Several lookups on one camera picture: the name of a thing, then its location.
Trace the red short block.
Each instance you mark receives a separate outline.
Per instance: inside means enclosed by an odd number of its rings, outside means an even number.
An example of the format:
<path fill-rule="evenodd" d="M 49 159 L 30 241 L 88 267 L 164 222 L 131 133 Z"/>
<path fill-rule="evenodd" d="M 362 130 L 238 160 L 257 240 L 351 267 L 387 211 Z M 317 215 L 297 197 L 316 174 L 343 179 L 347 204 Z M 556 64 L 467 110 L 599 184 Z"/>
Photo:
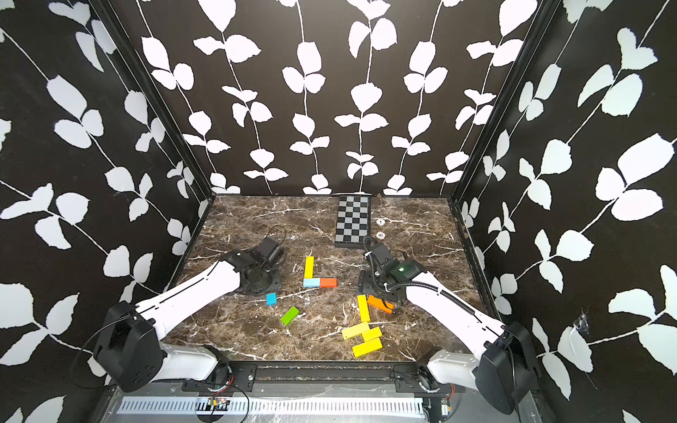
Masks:
<path fill-rule="evenodd" d="M 322 288 L 331 288 L 338 285 L 338 280 L 336 278 L 321 278 L 320 287 Z"/>

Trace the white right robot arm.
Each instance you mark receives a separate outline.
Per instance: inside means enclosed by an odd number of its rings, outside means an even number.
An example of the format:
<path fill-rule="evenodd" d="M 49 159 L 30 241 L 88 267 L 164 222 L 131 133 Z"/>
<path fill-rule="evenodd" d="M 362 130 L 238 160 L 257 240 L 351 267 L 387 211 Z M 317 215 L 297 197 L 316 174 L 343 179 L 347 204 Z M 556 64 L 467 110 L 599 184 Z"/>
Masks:
<path fill-rule="evenodd" d="M 388 302 L 407 300 L 449 330 L 470 351 L 433 351 L 416 362 L 424 391 L 463 387 L 478 391 L 503 414 L 519 411 L 529 391 L 538 388 L 541 370 L 532 338 L 520 324 L 505 324 L 477 310 L 437 280 L 422 264 L 398 261 L 382 244 L 364 254 L 370 266 L 361 273 L 368 294 Z"/>

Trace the orange long block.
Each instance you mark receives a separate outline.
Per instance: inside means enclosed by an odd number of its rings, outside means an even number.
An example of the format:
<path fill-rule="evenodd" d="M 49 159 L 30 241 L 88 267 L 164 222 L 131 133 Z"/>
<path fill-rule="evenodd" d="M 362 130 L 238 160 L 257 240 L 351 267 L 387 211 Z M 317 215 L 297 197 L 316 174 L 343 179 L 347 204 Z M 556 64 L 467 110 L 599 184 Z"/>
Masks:
<path fill-rule="evenodd" d="M 370 295 L 367 298 L 367 303 L 368 305 L 377 308 L 387 314 L 392 314 L 395 310 L 395 305 L 390 303 L 389 301 L 384 301 L 382 299 L 379 299 L 373 295 Z"/>

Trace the yellow long block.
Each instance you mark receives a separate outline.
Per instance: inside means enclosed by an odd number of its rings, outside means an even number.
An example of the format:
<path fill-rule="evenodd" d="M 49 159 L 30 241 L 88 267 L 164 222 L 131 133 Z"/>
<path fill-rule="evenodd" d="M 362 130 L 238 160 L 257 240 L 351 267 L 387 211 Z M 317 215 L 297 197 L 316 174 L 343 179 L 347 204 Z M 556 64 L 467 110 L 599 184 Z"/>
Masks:
<path fill-rule="evenodd" d="M 306 257 L 303 278 L 314 278 L 315 257 Z"/>

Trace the light blue short block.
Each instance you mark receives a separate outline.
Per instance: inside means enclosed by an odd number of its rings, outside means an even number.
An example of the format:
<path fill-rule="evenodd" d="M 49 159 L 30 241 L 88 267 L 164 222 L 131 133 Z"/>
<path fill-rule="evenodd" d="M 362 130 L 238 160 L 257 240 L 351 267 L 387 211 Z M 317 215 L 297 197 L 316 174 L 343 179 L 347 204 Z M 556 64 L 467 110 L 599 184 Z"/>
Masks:
<path fill-rule="evenodd" d="M 304 287 L 321 287 L 320 278 L 305 278 L 303 280 Z"/>

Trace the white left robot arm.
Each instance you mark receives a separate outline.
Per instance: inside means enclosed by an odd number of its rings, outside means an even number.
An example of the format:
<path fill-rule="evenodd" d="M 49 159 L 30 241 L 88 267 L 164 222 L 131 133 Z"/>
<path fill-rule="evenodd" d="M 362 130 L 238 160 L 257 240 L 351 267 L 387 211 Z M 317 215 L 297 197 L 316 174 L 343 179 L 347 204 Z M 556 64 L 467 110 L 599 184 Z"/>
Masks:
<path fill-rule="evenodd" d="M 93 359 L 123 392 L 158 381 L 194 381 L 220 391 L 233 379 L 216 347 L 180 347 L 166 336 L 188 317 L 227 294 L 259 296 L 280 289 L 279 256 L 254 250 L 223 255 L 197 276 L 163 294 L 112 306 L 96 336 Z"/>

